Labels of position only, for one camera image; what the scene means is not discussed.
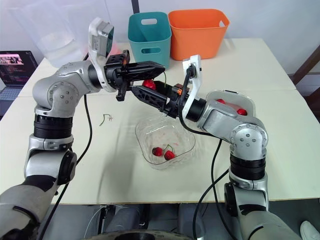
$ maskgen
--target basket handle hole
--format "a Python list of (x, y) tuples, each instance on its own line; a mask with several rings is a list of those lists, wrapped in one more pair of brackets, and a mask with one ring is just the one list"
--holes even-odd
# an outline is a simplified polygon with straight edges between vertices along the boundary
[(143, 54), (158, 54), (161, 52), (160, 47), (142, 48), (141, 52)]
[(148, 18), (148, 19), (142, 19), (141, 24), (142, 25), (154, 25), (157, 24), (157, 19), (155, 18)]

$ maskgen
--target green stem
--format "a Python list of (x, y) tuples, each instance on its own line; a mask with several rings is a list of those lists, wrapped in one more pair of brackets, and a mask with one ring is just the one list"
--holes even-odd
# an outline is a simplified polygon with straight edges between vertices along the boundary
[(174, 151), (174, 148), (173, 148), (170, 144), (167, 144), (167, 145), (166, 145), (164, 151), (166, 151), (168, 147), (171, 148), (171, 151), (172, 151), (173, 153), (175, 152), (175, 151)]

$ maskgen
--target orange plastic basket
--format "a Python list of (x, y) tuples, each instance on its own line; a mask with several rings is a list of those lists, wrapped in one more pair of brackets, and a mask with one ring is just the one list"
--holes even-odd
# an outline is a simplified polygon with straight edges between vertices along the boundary
[(230, 23), (217, 9), (176, 10), (168, 17), (172, 31), (170, 55), (177, 61), (196, 54), (202, 59), (213, 58)]

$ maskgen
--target laptop screen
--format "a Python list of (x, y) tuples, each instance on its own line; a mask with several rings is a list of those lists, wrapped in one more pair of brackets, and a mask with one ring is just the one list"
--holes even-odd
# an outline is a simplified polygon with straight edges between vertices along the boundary
[(0, 78), (7, 87), (23, 87), (37, 66), (31, 51), (0, 51)]

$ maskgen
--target white sneaker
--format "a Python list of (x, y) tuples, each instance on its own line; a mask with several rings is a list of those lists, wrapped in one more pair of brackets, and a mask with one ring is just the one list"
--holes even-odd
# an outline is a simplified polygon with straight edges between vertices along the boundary
[(308, 221), (301, 223), (300, 234), (303, 240), (320, 240), (320, 233)]

